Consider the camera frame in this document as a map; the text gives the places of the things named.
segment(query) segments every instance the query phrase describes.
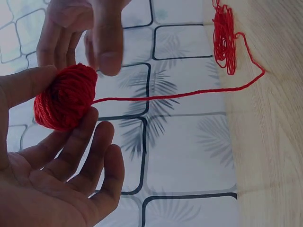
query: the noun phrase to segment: wood grain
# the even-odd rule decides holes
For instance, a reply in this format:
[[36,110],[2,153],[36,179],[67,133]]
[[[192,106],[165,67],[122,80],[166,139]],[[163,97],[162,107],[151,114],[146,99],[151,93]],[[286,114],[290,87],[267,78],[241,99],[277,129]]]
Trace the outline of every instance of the wood grain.
[[[214,11],[204,1],[212,43]],[[238,184],[241,226],[303,226],[303,1],[225,0],[254,58],[268,73],[252,87],[226,94]],[[222,87],[260,73],[237,43],[234,76],[218,68]]]

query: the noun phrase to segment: loose yarn pile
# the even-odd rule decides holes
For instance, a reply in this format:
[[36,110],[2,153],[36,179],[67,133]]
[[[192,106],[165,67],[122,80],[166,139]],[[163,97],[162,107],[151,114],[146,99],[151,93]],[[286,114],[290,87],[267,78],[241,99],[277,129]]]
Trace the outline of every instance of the loose yarn pile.
[[241,91],[254,84],[265,74],[265,69],[252,57],[246,36],[242,32],[234,34],[232,9],[227,5],[220,6],[220,0],[213,2],[216,11],[214,22],[214,58],[221,68],[226,68],[229,75],[236,71],[235,40],[242,36],[251,62],[261,69],[261,73],[252,81],[240,87],[203,89],[188,93],[151,96],[142,98],[108,97],[94,101],[97,73],[83,64],[73,65],[60,71],[43,93],[35,98],[34,112],[36,122],[47,128],[68,131],[79,124],[80,119],[92,104],[105,101],[152,101],[160,99],[175,99],[203,93]]

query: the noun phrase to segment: left hand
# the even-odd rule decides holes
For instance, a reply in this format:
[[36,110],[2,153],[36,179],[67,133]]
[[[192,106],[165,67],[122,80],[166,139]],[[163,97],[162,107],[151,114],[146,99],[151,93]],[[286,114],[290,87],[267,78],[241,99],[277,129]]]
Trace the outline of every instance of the left hand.
[[75,48],[84,44],[90,67],[108,76],[122,65],[121,12],[131,0],[51,0],[37,46],[38,65],[61,70],[73,65]]
[[[45,66],[0,76],[0,226],[93,227],[118,205],[124,164],[121,149],[111,145],[111,123],[96,127],[84,166],[70,179],[97,123],[93,107],[74,130],[54,131],[35,146],[7,151],[9,109],[41,93],[56,73]],[[88,198],[103,168],[101,190]]]

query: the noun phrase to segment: red yarn ball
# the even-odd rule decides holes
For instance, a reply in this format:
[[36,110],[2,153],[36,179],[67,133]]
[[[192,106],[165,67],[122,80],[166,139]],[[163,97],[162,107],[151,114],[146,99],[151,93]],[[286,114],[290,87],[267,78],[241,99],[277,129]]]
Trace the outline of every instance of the red yarn ball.
[[95,98],[97,73],[83,64],[60,71],[54,82],[34,101],[36,122],[47,128],[75,128]]

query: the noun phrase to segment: palm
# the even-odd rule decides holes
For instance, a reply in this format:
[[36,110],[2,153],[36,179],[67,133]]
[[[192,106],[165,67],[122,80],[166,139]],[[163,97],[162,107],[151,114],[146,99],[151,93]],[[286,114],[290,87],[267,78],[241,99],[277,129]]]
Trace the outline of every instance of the palm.
[[[43,171],[32,170],[30,164],[19,154],[9,154],[12,161],[11,170],[13,181],[19,187],[10,186],[8,190],[14,195],[22,194],[19,198],[21,204],[26,204],[26,210],[35,214],[36,222],[43,220],[44,226],[88,227],[92,226],[90,220],[96,219],[96,206],[81,193],[75,192],[64,183],[57,181]],[[77,207],[77,203],[87,206]]]
[[86,58],[94,69],[116,75],[122,65],[122,9],[131,0],[51,0],[37,46],[39,66],[63,69],[76,63],[75,48],[86,32]]
[[86,0],[52,0],[47,13],[53,22],[71,32],[83,32],[93,27],[93,9]]

